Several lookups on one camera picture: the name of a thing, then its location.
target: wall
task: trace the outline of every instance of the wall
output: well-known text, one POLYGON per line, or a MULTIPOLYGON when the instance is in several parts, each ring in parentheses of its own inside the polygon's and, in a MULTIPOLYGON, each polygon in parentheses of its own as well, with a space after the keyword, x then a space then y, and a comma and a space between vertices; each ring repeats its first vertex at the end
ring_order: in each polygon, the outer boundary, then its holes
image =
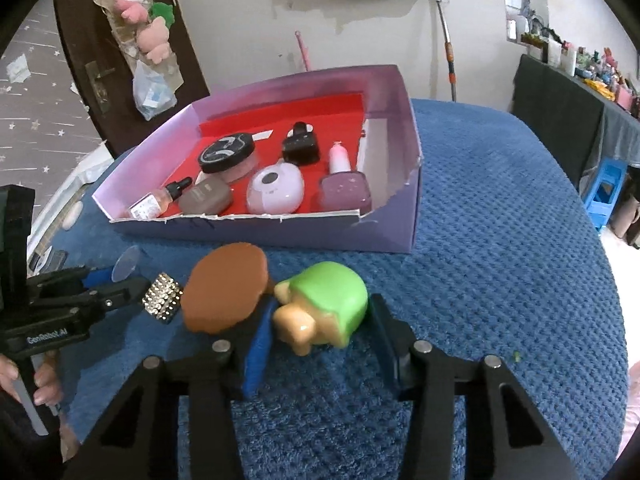
MULTIPOLYGON (((210 89, 312 67, 397 64, 416 98, 450 100, 433 0, 178 0, 210 89)), ((506 41, 504 0, 445 0, 462 102, 506 109, 524 48, 506 41)))
POLYGON ((604 0, 548 0, 548 5, 550 26, 563 40, 601 54, 610 47, 623 75, 636 80, 636 48, 604 0))

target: door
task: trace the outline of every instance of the door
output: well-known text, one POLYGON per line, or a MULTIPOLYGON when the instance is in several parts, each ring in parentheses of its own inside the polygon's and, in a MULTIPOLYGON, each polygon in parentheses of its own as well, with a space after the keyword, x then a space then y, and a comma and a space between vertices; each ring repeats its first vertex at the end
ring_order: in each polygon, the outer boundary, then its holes
POLYGON ((172 115, 197 99, 209 95, 198 60, 184 25, 177 0, 154 0, 174 5, 175 23, 169 43, 177 56, 184 83, 175 93, 178 104, 145 121, 132 95, 131 70, 127 65, 102 9, 94 0, 54 0, 60 38, 78 91, 89 107, 100 136, 114 156, 136 146, 172 115), (112 72, 100 78, 109 109, 101 111, 85 66, 95 61, 98 70, 112 72))

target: black perfume bottle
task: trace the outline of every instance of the black perfume bottle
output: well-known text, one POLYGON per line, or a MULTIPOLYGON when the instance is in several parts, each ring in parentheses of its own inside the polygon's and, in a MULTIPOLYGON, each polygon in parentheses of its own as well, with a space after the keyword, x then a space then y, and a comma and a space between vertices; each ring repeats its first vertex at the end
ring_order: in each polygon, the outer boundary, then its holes
POLYGON ((282 141, 282 158, 296 166, 315 164, 320 160, 318 138, 311 124, 297 122, 282 141))

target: pink stick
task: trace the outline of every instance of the pink stick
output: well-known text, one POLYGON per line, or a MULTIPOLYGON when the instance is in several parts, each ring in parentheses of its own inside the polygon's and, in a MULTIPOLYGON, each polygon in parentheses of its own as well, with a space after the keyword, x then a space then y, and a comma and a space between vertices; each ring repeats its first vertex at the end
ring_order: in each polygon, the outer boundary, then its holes
POLYGON ((300 54, 302 54, 302 62, 305 64, 305 72, 309 72, 309 50, 306 48, 305 43, 302 41, 302 34, 300 31, 296 31, 296 38, 298 38, 298 46, 300 47, 300 54))

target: purple box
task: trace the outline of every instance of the purple box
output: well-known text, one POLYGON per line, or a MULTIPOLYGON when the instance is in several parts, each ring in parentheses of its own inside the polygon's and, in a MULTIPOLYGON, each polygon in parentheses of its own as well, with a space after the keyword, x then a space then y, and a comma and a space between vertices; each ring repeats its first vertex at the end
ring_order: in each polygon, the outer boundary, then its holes
POLYGON ((299 73, 220 92, 187 106, 136 147, 94 192, 114 226, 130 235, 264 246, 409 253, 414 244, 422 151, 404 81, 394 65, 299 73), (358 167, 373 210, 279 216, 124 218, 127 208, 161 187, 200 139, 199 124, 265 105, 332 94, 363 97, 366 136, 358 167))

